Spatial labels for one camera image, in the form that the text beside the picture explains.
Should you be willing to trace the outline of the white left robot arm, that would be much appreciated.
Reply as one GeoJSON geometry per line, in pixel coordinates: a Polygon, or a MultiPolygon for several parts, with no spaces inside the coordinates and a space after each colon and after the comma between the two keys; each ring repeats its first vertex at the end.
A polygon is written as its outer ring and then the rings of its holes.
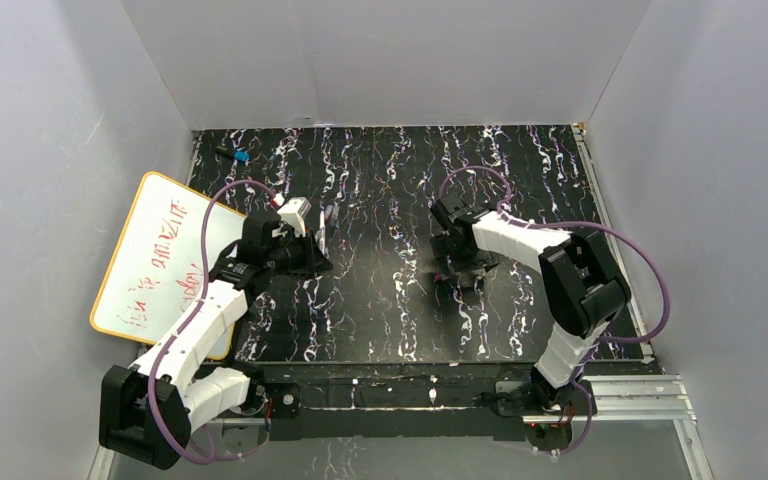
{"type": "Polygon", "coordinates": [[[331,270],[306,224],[309,210],[306,199],[294,197],[277,211],[247,216],[173,326],[129,367],[108,370],[101,383],[102,447],[166,470],[184,457],[195,431],[246,403],[249,368],[217,367],[203,378],[196,373],[273,278],[309,280],[331,270]]]}

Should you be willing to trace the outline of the black pen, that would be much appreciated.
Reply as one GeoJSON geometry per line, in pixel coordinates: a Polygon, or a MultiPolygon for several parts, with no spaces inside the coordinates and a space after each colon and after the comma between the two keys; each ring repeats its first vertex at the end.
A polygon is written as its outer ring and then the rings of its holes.
{"type": "Polygon", "coordinates": [[[332,225],[337,225],[339,222],[339,212],[340,212],[340,206],[338,204],[334,204],[331,206],[330,215],[329,215],[329,223],[332,225]]]}

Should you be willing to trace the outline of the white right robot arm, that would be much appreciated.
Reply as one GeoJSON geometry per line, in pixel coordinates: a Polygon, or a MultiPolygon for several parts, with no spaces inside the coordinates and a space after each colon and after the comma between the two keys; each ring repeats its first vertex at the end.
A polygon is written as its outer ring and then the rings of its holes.
{"type": "Polygon", "coordinates": [[[631,299],[629,285],[597,234],[518,226],[454,195],[436,200],[431,239],[438,281],[474,282],[504,258],[537,271],[555,324],[532,368],[527,394],[550,406],[572,388],[597,340],[631,299]]]}

